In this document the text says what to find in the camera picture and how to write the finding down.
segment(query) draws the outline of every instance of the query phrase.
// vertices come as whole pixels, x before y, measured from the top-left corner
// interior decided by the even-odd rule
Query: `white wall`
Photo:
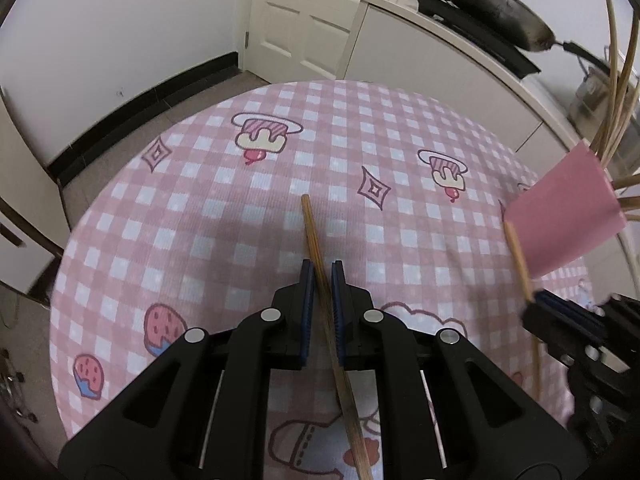
[[[558,41],[575,41],[597,56],[609,44],[609,25],[605,0],[521,0],[551,27]],[[620,50],[626,52],[633,11],[627,0],[614,0]],[[542,73],[542,84],[567,107],[583,73],[576,59],[555,46],[551,51],[528,54]],[[640,66],[640,51],[636,67]]]
[[[236,0],[17,0],[0,27],[2,93],[48,164],[121,104],[236,50],[235,15]]]

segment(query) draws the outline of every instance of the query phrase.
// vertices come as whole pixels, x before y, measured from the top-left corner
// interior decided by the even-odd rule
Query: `checkered tablecloth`
[[[133,158],[82,217],[52,297],[50,360],[69,436],[185,329],[218,332],[271,303],[306,257],[311,196],[326,266],[411,328],[452,326],[530,391],[530,336],[502,211],[536,177],[444,104],[360,82],[258,88],[183,120]],[[538,283],[587,301],[576,261]],[[571,410],[543,359],[542,405]],[[353,374],[382,477],[372,373]],[[326,346],[274,372],[265,478],[356,478]]]

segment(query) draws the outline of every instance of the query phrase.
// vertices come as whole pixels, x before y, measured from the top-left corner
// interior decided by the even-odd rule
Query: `cabinet handle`
[[[13,232],[9,231],[9,229],[4,224],[0,224],[0,235],[9,240],[16,247],[24,247],[24,242],[20,240],[18,235],[15,235]]]

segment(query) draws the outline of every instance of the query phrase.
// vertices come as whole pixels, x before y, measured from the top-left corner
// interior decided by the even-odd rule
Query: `wooden stick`
[[[504,223],[504,237],[507,238],[507,245],[511,250],[511,255],[516,265],[516,272],[518,273],[524,299],[529,303],[533,303],[533,288],[531,286],[527,261],[522,252],[516,229],[511,222]]]
[[[636,49],[638,47],[638,14],[634,11],[633,20],[631,22],[631,35],[629,36],[629,45],[626,48],[625,65],[622,67],[622,73],[618,79],[618,89],[616,90],[616,104],[614,113],[614,128],[617,128],[620,124],[620,117],[622,117],[622,110],[625,106],[626,92],[629,86],[629,79],[631,78],[631,71],[634,67],[634,61],[636,58]]]
[[[602,155],[615,127],[614,114],[616,92],[618,90],[618,31],[616,29],[616,13],[613,7],[613,0],[606,0],[606,2],[607,14],[609,15],[609,101],[607,104],[607,127],[604,129],[597,153],[600,160],[602,160]]]
[[[626,108],[626,113],[624,118],[622,118],[622,122],[619,125],[618,130],[616,131],[615,138],[612,143],[610,143],[608,150],[604,153],[602,157],[602,167],[606,168],[611,159],[616,153],[620,142],[622,142],[622,138],[625,136],[626,129],[631,122],[631,117],[633,117],[634,111],[636,109],[636,105],[638,104],[638,99],[640,98],[640,80],[638,80],[638,84],[636,85],[636,90],[634,94],[631,96],[631,102],[629,106]]]
[[[598,149],[600,148],[600,143],[602,142],[602,136],[604,135],[604,130],[606,129],[606,127],[607,127],[607,118],[605,117],[600,123],[598,132],[596,133],[595,137],[593,137],[593,140],[589,145],[589,149],[596,155],[598,154]]]
[[[611,186],[613,187],[613,189],[622,189],[623,187],[631,187],[637,184],[640,184],[640,173],[624,176],[623,178],[614,180],[611,183]]]
[[[516,272],[520,280],[520,286],[522,293],[527,302],[533,302],[533,288],[531,286],[531,279],[529,276],[529,269],[527,269],[527,261],[522,252],[520,241],[518,240],[518,234],[515,227],[510,222],[504,223],[504,237],[507,239],[507,245],[511,250],[513,261],[516,265]],[[531,353],[533,355],[533,399],[540,401],[542,395],[542,364],[540,362],[540,343],[538,338],[532,334],[531,339]]]
[[[640,209],[640,196],[623,196],[618,199],[622,211],[633,211]]]
[[[324,263],[309,195],[302,196],[302,213],[305,218],[306,243],[309,247],[311,261],[314,263],[316,271],[316,284],[318,285],[321,307],[320,316],[322,318],[322,325],[324,326],[327,346],[329,347],[331,368],[334,371],[335,387],[338,390],[338,400],[340,401],[342,418],[344,419],[347,437],[349,438],[351,452],[353,453],[353,461],[360,480],[373,480],[371,466],[369,465],[369,455],[367,454],[367,448],[362,436],[362,428],[360,427],[360,419],[358,418],[358,409],[353,397],[351,382],[347,372],[345,372],[343,368],[340,368],[340,364],[338,363],[338,355],[335,349],[331,288],[326,273],[324,272]]]

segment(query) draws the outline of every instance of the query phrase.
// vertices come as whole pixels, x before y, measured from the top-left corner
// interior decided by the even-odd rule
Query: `metal pot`
[[[467,14],[483,22],[505,40],[530,52],[549,50],[560,45],[609,73],[609,66],[573,41],[559,43],[549,26],[520,0],[451,0]]]

